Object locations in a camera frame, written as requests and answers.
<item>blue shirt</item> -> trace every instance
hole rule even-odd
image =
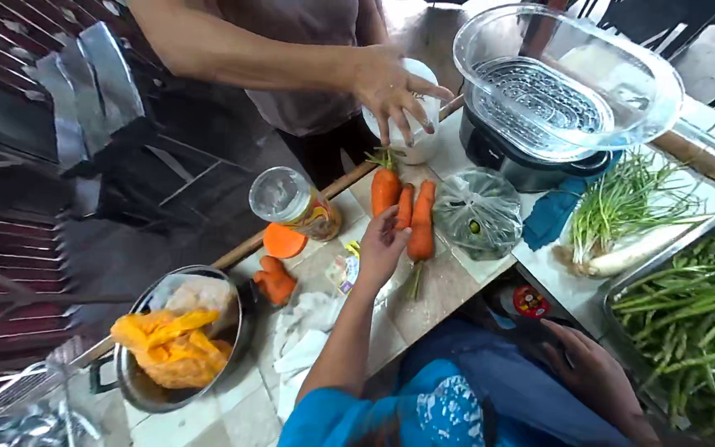
[[[289,417],[278,447],[343,446],[397,420],[403,445],[483,446],[482,407],[459,369],[434,360],[396,393],[376,402],[343,391],[309,392]],[[511,418],[498,416],[495,445],[563,445]]]

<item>hand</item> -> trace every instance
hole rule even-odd
[[[625,371],[607,350],[581,331],[548,320],[542,320],[542,324],[561,340],[570,357],[573,368],[553,346],[544,345],[551,367],[575,397],[623,433],[643,417]]]
[[[388,119],[393,118],[404,136],[405,144],[412,146],[410,123],[404,116],[407,110],[428,134],[434,133],[434,126],[427,118],[414,93],[434,96],[451,101],[454,95],[445,87],[412,75],[401,63],[402,51],[393,46],[368,46],[355,48],[352,93],[368,108],[380,127],[380,140],[387,147],[390,144]]]
[[[369,222],[360,241],[360,270],[356,283],[378,291],[391,279],[412,233],[410,228],[393,228],[398,211],[399,205],[393,205]]]

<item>small packet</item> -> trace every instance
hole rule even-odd
[[[335,257],[332,264],[325,270],[324,275],[341,294],[348,295],[358,279],[360,244],[350,241],[344,248],[346,252]]]

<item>orange carrot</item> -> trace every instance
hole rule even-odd
[[[371,181],[371,212],[374,217],[377,217],[399,202],[402,183],[393,170],[393,160],[387,149],[382,148],[382,155],[379,159],[371,154],[367,153],[367,155],[369,155],[369,160],[380,166],[377,173],[374,174],[374,180]]]
[[[415,187],[412,183],[405,183],[402,194],[399,196],[399,212],[396,214],[396,229],[402,230],[410,226],[412,219],[412,195]]]
[[[261,258],[261,267],[253,275],[253,281],[264,296],[277,305],[286,305],[297,286],[297,280],[288,274],[283,262],[272,256]]]
[[[432,205],[434,204],[434,182],[424,180],[415,207],[412,210],[410,228],[412,234],[408,240],[408,258],[415,264],[412,286],[412,298],[418,299],[418,290],[421,283],[421,270],[423,261],[434,255],[434,234],[432,233]]]

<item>person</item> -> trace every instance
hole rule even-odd
[[[339,148],[355,164],[379,142],[360,104],[388,120],[412,145],[407,111],[429,134],[434,127],[414,94],[452,93],[401,65],[387,44],[377,0],[130,0],[145,37],[176,76],[246,89],[314,185],[344,174]]]
[[[410,238],[397,206],[371,220],[357,280],[278,443],[660,445],[620,363],[581,331],[543,320],[549,365],[501,335],[448,318],[401,362],[396,392],[361,399],[374,298]]]

